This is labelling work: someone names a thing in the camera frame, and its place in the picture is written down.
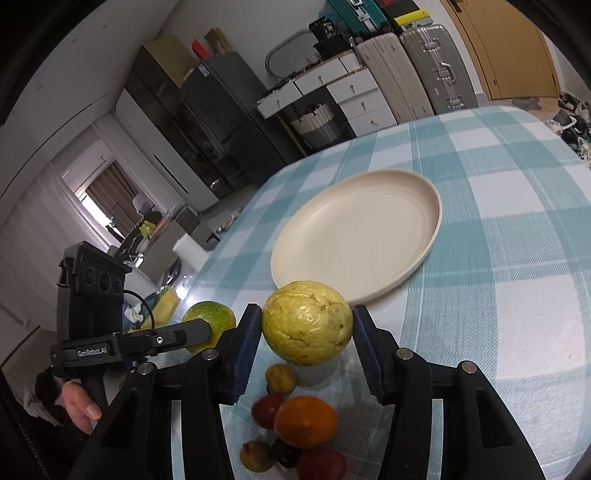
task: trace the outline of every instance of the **cardboard box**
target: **cardboard box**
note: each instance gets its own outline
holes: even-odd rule
[[[207,32],[205,40],[207,40],[215,55],[224,55],[232,51],[232,47],[228,43],[226,36],[219,28],[212,28]]]

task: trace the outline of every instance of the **dark refrigerator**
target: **dark refrigerator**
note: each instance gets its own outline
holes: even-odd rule
[[[180,89],[211,143],[258,186],[302,157],[281,125],[257,111],[266,90],[236,52],[203,60]]]

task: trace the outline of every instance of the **small yellow fruit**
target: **small yellow fruit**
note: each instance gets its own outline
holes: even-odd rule
[[[266,472],[275,465],[271,447],[261,440],[251,440],[240,450],[240,462],[251,472]]]
[[[296,387],[296,375],[287,364],[275,364],[267,368],[265,372],[267,385],[273,393],[287,395]]]

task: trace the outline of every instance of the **silver suitcase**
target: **silver suitcase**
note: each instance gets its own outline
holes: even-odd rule
[[[444,26],[413,28],[400,35],[400,41],[421,77],[435,113],[478,107],[466,66]]]

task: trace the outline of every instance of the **lime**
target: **lime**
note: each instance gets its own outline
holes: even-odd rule
[[[216,301],[200,301],[187,310],[181,322],[203,319],[212,329],[212,335],[207,343],[188,347],[191,353],[199,353],[206,348],[215,347],[222,333],[236,327],[236,317],[229,307]]]

